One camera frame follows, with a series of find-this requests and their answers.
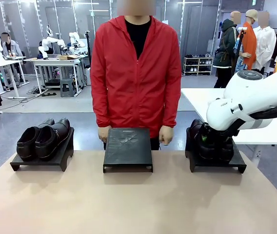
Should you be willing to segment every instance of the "hand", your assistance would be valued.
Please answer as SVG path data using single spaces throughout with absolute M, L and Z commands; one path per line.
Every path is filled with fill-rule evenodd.
M 159 131 L 159 142 L 169 145 L 173 138 L 173 128 L 162 126 Z
M 244 58 L 251 58 L 251 54 L 249 53 L 242 53 L 241 56 Z
M 109 129 L 111 129 L 111 126 L 107 126 L 103 128 L 99 127 L 99 139 L 104 143 L 107 142 Z

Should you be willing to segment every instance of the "orange shirt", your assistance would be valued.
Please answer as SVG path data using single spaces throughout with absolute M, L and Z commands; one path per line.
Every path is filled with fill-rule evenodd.
M 257 59 L 257 56 L 256 56 L 257 38 L 253 28 L 248 22 L 245 22 L 243 27 L 247 27 L 246 34 L 242 39 L 243 50 L 244 50 L 244 53 L 251 54 L 251 58 L 244 58 L 244 64 L 247 65 L 248 70 L 251 70 L 252 64 L 254 64 L 254 62 Z

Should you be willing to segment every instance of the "man's right hand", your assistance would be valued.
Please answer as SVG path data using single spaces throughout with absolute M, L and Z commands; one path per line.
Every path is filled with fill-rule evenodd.
M 99 127 L 99 139 L 104 143 L 107 142 L 109 129 L 111 129 L 111 126 L 107 126 L 103 128 Z
M 249 53 L 242 53 L 241 56 L 244 58 L 251 58 L 251 54 Z

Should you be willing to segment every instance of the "man's left hand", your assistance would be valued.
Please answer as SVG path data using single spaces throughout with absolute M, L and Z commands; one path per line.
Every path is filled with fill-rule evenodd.
M 159 131 L 159 142 L 169 145 L 173 138 L 173 128 L 162 126 Z

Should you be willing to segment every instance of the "cardboard box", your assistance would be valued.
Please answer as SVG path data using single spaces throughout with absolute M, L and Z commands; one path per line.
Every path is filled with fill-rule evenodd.
M 60 55 L 59 59 L 60 60 L 74 60 L 74 59 L 78 59 L 79 56 L 77 55 Z

